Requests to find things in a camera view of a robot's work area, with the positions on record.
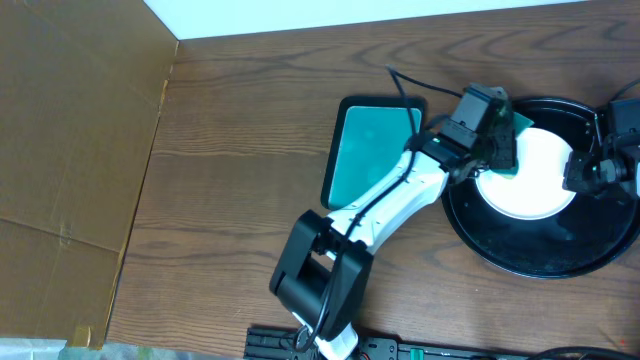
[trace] black bowl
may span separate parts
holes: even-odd
[[[527,98],[513,106],[535,122],[533,127],[557,134],[574,150],[588,151],[597,141],[598,115],[586,105]],[[451,225],[471,249],[500,268],[529,277],[567,278],[599,269],[624,252],[640,232],[638,201],[576,194],[553,216],[519,220],[487,204],[472,179],[450,187],[442,199]]]

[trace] wooden table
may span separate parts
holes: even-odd
[[[395,94],[387,63],[451,89],[476,81],[599,105],[640,75],[640,2],[181,42],[108,340],[241,356],[252,324],[296,327],[268,280],[297,217],[326,213],[340,100]],[[456,105],[407,89],[431,115]],[[437,203],[378,252],[356,323],[434,344],[637,353],[639,245],[587,276],[523,278],[475,255]]]

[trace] white wall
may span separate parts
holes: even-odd
[[[580,0],[145,0],[180,40]]]

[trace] white plate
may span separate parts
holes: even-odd
[[[507,179],[483,172],[476,186],[484,200],[500,213],[520,220],[538,220],[564,209],[576,193],[564,190],[564,166],[571,146],[558,135],[528,128],[517,138],[518,173]]]

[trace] cardboard box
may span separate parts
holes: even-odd
[[[0,337],[102,346],[177,41],[140,0],[0,2]]]

